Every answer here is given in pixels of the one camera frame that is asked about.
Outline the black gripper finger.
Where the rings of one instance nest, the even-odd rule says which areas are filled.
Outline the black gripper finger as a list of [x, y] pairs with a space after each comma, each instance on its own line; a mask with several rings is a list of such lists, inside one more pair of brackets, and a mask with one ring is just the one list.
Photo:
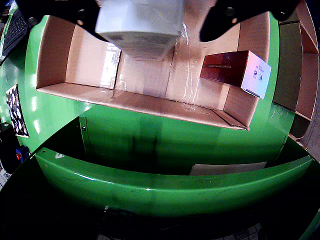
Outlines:
[[218, 0], [204, 19], [199, 40], [216, 40], [234, 25], [265, 12], [270, 12], [278, 21], [285, 21], [299, 3], [298, 0]]
[[17, 6], [24, 17], [34, 18], [37, 23], [45, 15], [54, 16], [76, 24], [95, 38], [106, 41], [95, 32], [101, 0], [18, 0]]

